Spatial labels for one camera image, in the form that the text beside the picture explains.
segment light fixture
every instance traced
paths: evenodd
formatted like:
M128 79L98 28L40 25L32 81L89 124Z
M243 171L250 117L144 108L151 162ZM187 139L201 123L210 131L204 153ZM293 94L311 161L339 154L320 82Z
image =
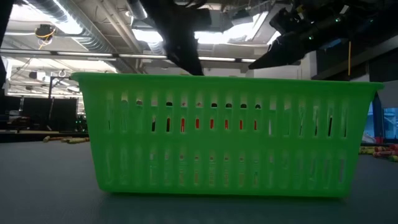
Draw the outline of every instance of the light fixture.
M9 96L43 96L49 97L46 93L7 93ZM54 97L74 97L74 98L82 98L82 94L51 94Z
M280 32L275 32L275 34L274 35L272 35L272 37L271 37L271 39L269 39L269 41L268 41L268 43L267 43L267 45L270 45L270 44L272 44L273 43L273 41L274 40L276 40L276 38L278 38L278 36L280 36Z
M199 57L200 60L220 61L220 62L234 62L235 58L216 58L216 57Z
M80 89L77 88L77 87L68 87L67 90L70 90L70 91L75 92L75 93L79 93L80 92Z

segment ceiling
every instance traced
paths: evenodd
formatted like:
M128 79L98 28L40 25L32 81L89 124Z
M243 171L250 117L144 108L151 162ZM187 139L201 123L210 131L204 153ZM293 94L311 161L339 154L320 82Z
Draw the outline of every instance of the ceiling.
M141 50L141 53L153 54L148 47L147 42L144 40L137 40L134 33L131 30L131 18L129 17L128 9L126 7L126 0L109 0L113 6L113 10L117 12L118 17L112 15L112 10L109 5L99 4L103 3L102 0L72 0L70 4L74 4L80 9L80 15L86 16L90 21L90 29L96 29L100 31L101 35L108 42L114 52L136 52L136 49ZM251 16L255 16L259 9L258 4L260 0L211 0L208 2L210 6L218 10L221 8L225 11L236 9L236 7L245 8L251 6ZM270 15L275 14L281 7L285 5L272 4L266 8L266 16L264 21L258 21L259 25L255 26L253 22L253 38L251 40L237 40L230 41L223 44L199 44L198 53L200 56L207 57L228 57L228 58L258 58L267 51L267 43L271 37L275 34L275 30L268 24ZM103 9L107 9L111 18L107 16L107 13ZM116 21L117 27L115 28L114 23L109 19ZM31 49L37 50L57 50L57 51L77 51L87 52L87 49L79 44L75 39L65 37L62 31L57 31L56 35L48 45L41 46L42 42L39 42L38 38L32 33L40 24L54 25L51 18L33 10L28 5L17 6L14 5L10 21L7 27L7 33L2 43L2 48L8 49ZM131 33L124 35L129 38L127 41L122 37L120 30L130 30ZM11 76L9 79L9 93L19 95L29 95L34 97L47 97L49 91L49 82L47 80L34 80L29 78L29 73L32 71L44 72L47 76L58 75L60 72L65 72L66 76L69 76L72 72L116 72L118 68L113 67L110 63L99 61L99 60L60 60L60 59L48 59L48 58L26 58L26 57L7 57L8 64L11 65ZM127 60L131 67L135 67L137 71L142 73L184 73L183 70L176 69L173 63L168 60ZM205 69L206 75L236 75L244 76L247 72L246 63L216 63L216 62L202 62ZM28 84L32 84L31 88L26 88ZM58 82L57 86L53 89L52 93L55 97L81 97L81 93L75 93L68 91L68 85L78 86L78 84L67 78ZM81 106L80 111L84 112L83 100L80 100Z

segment red object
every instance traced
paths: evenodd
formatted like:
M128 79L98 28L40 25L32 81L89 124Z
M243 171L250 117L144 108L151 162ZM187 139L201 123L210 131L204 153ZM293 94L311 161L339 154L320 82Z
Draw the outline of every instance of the red object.
M185 119L181 119L181 132L185 132Z
M388 156L398 156L397 151L384 151L384 152L374 152L374 157L388 157Z
M383 137L374 137L377 144L383 144L384 138Z
M390 145L390 149L391 149L391 150L398 151L398 144L392 144L392 145Z
M390 149L389 149L389 148L386 148L386 147L375 146L375 147L374 147L374 151L375 151L375 152L384 152L384 151L390 151Z

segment metal beam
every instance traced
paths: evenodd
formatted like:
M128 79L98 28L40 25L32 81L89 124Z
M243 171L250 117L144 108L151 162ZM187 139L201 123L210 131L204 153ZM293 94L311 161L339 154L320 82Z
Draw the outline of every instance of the metal beam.
M16 40L16 39L14 39L14 38L12 38L12 37L6 37L7 39L9 39L9 40L5 40L4 42L7 44L7 45L9 45L10 47L14 47L14 48L17 48L17 49L20 49L20 47L18 47L18 46L16 46L15 44L13 44L12 42L15 42L15 43L17 43L17 44L19 44L21 47L25 47L25 48L27 48L27 49L31 49L31 50L35 50L33 47L31 47L31 46L29 46L29 45L27 45L27 44L25 44L25 43L23 43L23 42L21 42L21 41L19 41L19 40ZM65 67L67 67L68 69L70 69L70 70L72 70L72 71L75 71L76 70L76 68L73 68L73 67L71 67L71 66L69 66L69 65L67 65L67 64L65 64L65 63L63 63L63 62L61 62L61 61L59 61L59 60L55 60L57 63L59 63L59 64L61 64L61 65L63 65L63 66L65 66Z
M134 45L131 39L129 39L126 34L123 32L123 30L120 29L120 27L116 24L116 21L113 19L111 14L108 12L108 10L105 8L103 3L100 0L95 0L97 6L102 10L102 12L105 14L106 18L111 22L112 26L114 29L118 32L118 34L123 38L125 43L130 47L132 51L137 51L139 52L137 46Z
M38 87L48 87L50 84L40 84L40 83L15 83L15 82L10 82L11 86L38 86ZM78 85L57 85L54 86L55 88L68 88L68 87L79 87Z
M372 58L375 58L377 56L385 54L385 53L387 53L391 50L394 50L396 48L398 48L398 35L384 41L381 44L378 44L378 45L370 48L369 50L365 50L364 52L353 57L351 59L351 68L355 67L357 65L360 65L368 60L371 60ZM345 60L344 62L342 62L334 67L331 67L328 70L319 73L318 75L313 76L312 79L313 80L324 80L328 77L336 75L336 74L343 72L347 69L348 69L348 60Z
M113 17L119 22L120 26L122 27L122 29L125 31L125 33L129 37L129 40L136 47L137 51L139 53L141 53L142 49L141 49L141 46L140 46L138 40L136 39L136 36L132 33L131 27L128 27L128 26L125 25L125 21L119 16L118 12L116 11L116 7L114 6L114 4L111 3L109 0L103 0L103 2L105 3L105 5L107 5L107 9L113 15Z
M114 53L92 53L92 52L65 52L54 50L22 50L22 49L0 49L4 57L34 57L34 58L63 58L72 60L115 60L116 58L140 58L152 60L167 60L166 55L150 54L114 54ZM206 62L232 62L253 63L256 59L251 58L223 58L223 57L199 57Z

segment fluorescent light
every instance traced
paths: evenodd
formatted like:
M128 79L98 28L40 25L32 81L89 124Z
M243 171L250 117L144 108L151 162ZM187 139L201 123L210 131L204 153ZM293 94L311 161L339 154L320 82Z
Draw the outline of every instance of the fluorescent light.
M88 60L102 60L102 61L107 61L107 62L114 62L116 61L116 58L98 58L98 57L88 57Z
M112 54L91 52L58 52L59 55L83 56L83 57L112 57Z
M0 49L0 53L12 54L37 54L37 55L50 55L51 52L43 50L19 50L19 49Z
M235 58L218 58L218 57L199 57L200 60L217 61L217 62L234 62Z
M49 95L46 93L7 93L9 96L43 96L48 97ZM74 97L74 98L82 98L82 94L51 94L54 97Z
M119 54L123 58L146 58L146 59L167 59L166 55L134 55L134 54Z
M157 31L152 30L132 30L137 40L147 43L157 43L163 41L162 36Z
M273 43L273 41L274 41L274 40L276 40L276 38L278 38L278 36L280 36L280 33L277 31L277 32L275 32L275 34L274 34L274 35L272 35L271 39L269 39L269 41L268 41L267 45L270 45L270 44L272 44L272 43Z
M60 81L60 83L61 83L62 85L70 86L70 84L67 83L67 82L65 82L65 81Z
M260 27L264 23L267 15L268 15L268 12L263 12L263 13L261 13L260 16L258 16L258 14L253 16L253 20L255 22L254 22L253 28L249 31L249 34L246 36L246 41L252 40L254 38L254 36L257 34Z
M256 61L256 59L242 59L242 62L244 62L244 63L253 63L255 61Z
M77 88L77 87L68 87L67 89L70 90L70 91L77 92L77 93L80 92L80 89Z

